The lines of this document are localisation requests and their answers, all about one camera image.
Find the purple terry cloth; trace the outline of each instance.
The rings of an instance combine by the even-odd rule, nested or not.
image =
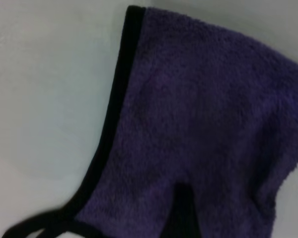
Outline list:
[[[105,121],[104,169],[93,177],[101,166],[91,165],[79,210],[40,221],[103,234],[89,237],[271,237],[276,194],[298,163],[298,64],[242,34],[133,7],[116,75],[112,97],[123,101],[117,124]],[[42,237],[64,232],[51,230]]]

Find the white background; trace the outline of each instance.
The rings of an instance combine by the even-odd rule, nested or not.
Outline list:
[[[243,32],[298,62],[298,0],[0,0],[0,237],[78,188],[133,3]],[[273,237],[298,238],[298,169],[279,192]]]

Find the black lining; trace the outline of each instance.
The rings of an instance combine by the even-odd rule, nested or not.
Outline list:
[[[74,216],[83,208],[97,186],[102,171],[108,160],[116,133],[120,111],[128,86],[133,60],[140,37],[145,8],[130,6],[126,18],[120,43],[120,50],[115,70],[113,86],[110,94],[107,114],[97,151],[90,163],[88,171],[72,199],[61,209],[39,214],[29,218],[5,232],[2,238],[26,238],[29,234],[46,229],[44,238],[55,238],[55,232],[75,232],[85,237],[100,237],[100,232],[88,233],[91,227],[78,225],[73,221]]]

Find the purple hood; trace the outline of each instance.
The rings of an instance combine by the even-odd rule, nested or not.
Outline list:
[[[242,34],[133,6],[81,187],[3,237],[269,238],[297,163],[296,63]]]

